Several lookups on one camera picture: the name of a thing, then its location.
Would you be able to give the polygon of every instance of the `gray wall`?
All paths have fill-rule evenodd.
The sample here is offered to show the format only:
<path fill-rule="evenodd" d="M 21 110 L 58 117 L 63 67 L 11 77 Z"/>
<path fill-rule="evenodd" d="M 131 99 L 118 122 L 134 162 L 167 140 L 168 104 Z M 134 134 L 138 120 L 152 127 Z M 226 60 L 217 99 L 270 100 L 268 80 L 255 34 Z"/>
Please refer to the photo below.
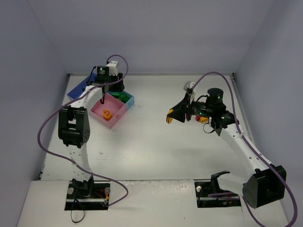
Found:
<path fill-rule="evenodd" d="M 0 28 L 0 226 L 15 227 L 45 157 L 37 131 L 60 106 L 67 79 L 26 0 L 1 2 Z"/>
<path fill-rule="evenodd" d="M 276 0 L 236 74 L 257 147 L 287 171 L 303 226 L 303 1 Z M 293 207 L 282 204 L 288 219 Z"/>
<path fill-rule="evenodd" d="M 28 0 L 68 72 L 235 72 L 273 0 Z"/>

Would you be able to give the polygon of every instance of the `pink bin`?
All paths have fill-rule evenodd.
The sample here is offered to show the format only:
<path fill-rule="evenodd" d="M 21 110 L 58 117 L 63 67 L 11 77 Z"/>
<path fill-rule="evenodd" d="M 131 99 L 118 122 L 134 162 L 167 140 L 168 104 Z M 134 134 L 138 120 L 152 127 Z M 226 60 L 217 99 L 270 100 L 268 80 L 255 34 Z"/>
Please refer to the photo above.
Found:
<path fill-rule="evenodd" d="M 109 110 L 112 113 L 113 117 L 109 121 L 104 119 L 103 110 Z M 126 113 L 126 105 L 106 93 L 104 104 L 101 104 L 100 101 L 98 101 L 90 111 L 94 117 L 111 129 L 123 114 Z"/>

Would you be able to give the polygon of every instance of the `yellow object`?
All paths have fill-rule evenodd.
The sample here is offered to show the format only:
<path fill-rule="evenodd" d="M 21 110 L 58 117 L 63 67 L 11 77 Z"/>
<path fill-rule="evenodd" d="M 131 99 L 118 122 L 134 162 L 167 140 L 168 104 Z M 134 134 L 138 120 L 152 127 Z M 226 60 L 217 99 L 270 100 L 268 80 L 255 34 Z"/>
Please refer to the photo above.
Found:
<path fill-rule="evenodd" d="M 112 113 L 109 110 L 103 110 L 102 114 L 103 114 L 104 119 L 107 121 L 109 121 L 113 117 Z"/>
<path fill-rule="evenodd" d="M 170 113 L 173 112 L 173 111 L 174 111 L 173 109 L 170 109 L 169 112 L 167 113 L 167 115 L 170 114 Z M 170 124 L 170 123 L 172 122 L 172 118 L 171 118 L 171 117 L 168 117 L 167 115 L 166 115 L 166 122 L 167 122 L 168 124 Z"/>
<path fill-rule="evenodd" d="M 202 122 L 206 122 L 208 121 L 208 118 L 207 117 L 200 117 L 200 120 L 199 120 L 201 123 Z"/>

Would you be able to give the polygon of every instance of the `white table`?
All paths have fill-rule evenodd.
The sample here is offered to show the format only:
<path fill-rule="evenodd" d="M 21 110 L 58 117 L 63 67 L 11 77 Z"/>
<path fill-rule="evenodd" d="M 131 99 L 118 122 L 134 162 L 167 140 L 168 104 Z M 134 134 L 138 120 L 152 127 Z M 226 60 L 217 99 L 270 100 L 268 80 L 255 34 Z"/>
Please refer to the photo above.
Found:
<path fill-rule="evenodd" d="M 71 77 L 67 92 L 83 79 Z M 124 181 L 129 196 L 108 211 L 86 211 L 85 219 L 77 226 L 258 226 L 245 206 L 196 207 L 194 179 L 209 179 L 211 174 L 222 170 L 237 175 L 245 172 L 225 142 L 215 133 L 205 134 L 202 124 L 195 120 L 166 124 L 168 110 L 184 97 L 184 84 L 197 79 L 197 76 L 129 76 L 125 79 L 125 90 L 134 95 L 135 105 L 122 119 L 110 130 L 89 117 L 88 154 L 92 171 Z M 223 101 L 231 110 L 228 88 L 219 76 L 202 80 L 197 96 L 212 87 L 224 91 Z M 243 122 L 238 103 L 236 111 Z M 56 125 L 49 149 L 68 156 L 57 131 Z M 70 163 L 47 155 L 42 180 L 32 182 L 18 227 L 75 226 L 70 212 L 64 211 L 71 177 Z M 111 183 L 111 201 L 124 193 L 122 187 Z M 279 201 L 253 212 L 266 226 L 286 224 Z M 75 218 L 81 214 L 74 212 Z"/>
<path fill-rule="evenodd" d="M 67 92 L 85 77 L 72 76 Z M 89 116 L 91 136 L 87 149 L 93 172 L 117 180 L 209 179 L 223 170 L 241 175 L 245 169 L 233 151 L 216 133 L 206 134 L 195 119 L 166 123 L 168 110 L 183 99 L 184 84 L 199 76 L 128 76 L 125 91 L 134 95 L 135 104 L 112 128 Z M 197 89 L 197 97 L 212 87 L 224 91 L 223 101 L 232 111 L 231 96 L 225 81 L 208 76 Z M 236 111 L 244 131 L 246 127 L 236 99 Z M 49 149 L 61 155 L 69 153 L 58 138 L 56 125 Z M 46 156 L 42 180 L 70 180 L 71 164 Z"/>

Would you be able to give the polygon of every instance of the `orange toy in pink bin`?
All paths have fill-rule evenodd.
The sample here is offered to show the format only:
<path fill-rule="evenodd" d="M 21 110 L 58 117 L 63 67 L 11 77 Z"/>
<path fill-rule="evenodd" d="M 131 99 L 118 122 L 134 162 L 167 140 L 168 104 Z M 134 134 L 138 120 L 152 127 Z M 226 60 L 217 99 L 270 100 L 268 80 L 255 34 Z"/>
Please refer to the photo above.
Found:
<path fill-rule="evenodd" d="M 103 114 L 104 119 L 107 121 L 109 121 L 113 117 L 112 113 L 109 110 L 103 110 L 102 114 Z"/>

